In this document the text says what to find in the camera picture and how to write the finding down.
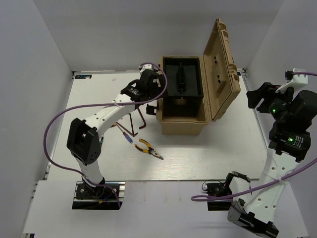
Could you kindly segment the tan plastic toolbox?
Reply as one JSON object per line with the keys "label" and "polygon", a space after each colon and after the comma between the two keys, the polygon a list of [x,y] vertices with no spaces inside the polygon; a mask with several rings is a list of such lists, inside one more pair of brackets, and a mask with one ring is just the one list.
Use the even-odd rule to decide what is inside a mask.
{"label": "tan plastic toolbox", "polygon": [[226,25],[216,19],[202,56],[163,57],[198,57],[204,96],[176,99],[164,92],[156,106],[147,105],[146,113],[156,117],[164,135],[199,135],[211,121],[222,118],[241,91]]}

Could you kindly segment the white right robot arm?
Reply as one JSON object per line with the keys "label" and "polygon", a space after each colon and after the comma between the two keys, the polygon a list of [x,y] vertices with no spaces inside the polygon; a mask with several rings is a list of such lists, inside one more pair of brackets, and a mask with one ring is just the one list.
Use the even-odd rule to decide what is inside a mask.
{"label": "white right robot arm", "polygon": [[278,92],[277,85],[264,83],[259,89],[247,92],[248,106],[260,113],[271,114],[275,120],[269,132],[269,145],[259,190],[239,195],[240,183],[231,180],[224,184],[224,193],[231,203],[228,220],[260,237],[275,238],[279,231],[274,215],[281,195],[288,184],[284,176],[295,171],[304,160],[311,136],[307,129],[317,114],[317,95],[294,88]]}

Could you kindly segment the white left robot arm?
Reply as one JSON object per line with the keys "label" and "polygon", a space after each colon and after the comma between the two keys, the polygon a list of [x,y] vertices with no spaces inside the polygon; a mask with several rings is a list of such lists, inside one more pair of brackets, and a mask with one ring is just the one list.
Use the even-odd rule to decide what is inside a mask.
{"label": "white left robot arm", "polygon": [[97,113],[80,120],[75,118],[70,125],[66,147],[76,158],[83,181],[88,184],[87,191],[99,198],[105,191],[98,157],[101,154],[100,139],[117,121],[151,100],[162,96],[167,88],[165,73],[144,69],[137,80],[131,81],[116,98]]}

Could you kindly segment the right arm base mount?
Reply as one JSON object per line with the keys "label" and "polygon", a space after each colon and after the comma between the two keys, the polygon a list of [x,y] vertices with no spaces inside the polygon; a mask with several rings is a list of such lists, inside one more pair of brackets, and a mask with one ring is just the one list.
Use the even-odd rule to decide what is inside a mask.
{"label": "right arm base mount", "polygon": [[[213,197],[222,197],[232,194],[237,194],[251,188],[251,180],[238,172],[228,173],[225,181],[210,179],[202,184],[202,190],[208,195]],[[251,193],[236,196],[233,198],[226,198],[217,201],[208,202],[209,211],[227,211],[233,201],[242,199],[244,204],[251,197]]]}

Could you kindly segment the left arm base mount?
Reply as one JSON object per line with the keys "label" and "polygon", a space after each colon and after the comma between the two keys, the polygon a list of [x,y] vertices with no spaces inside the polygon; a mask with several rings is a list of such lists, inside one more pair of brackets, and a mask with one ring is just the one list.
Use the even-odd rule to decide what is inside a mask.
{"label": "left arm base mount", "polygon": [[72,202],[72,210],[119,210],[124,199],[125,182],[107,183],[111,187],[90,188],[83,181],[78,181]]}

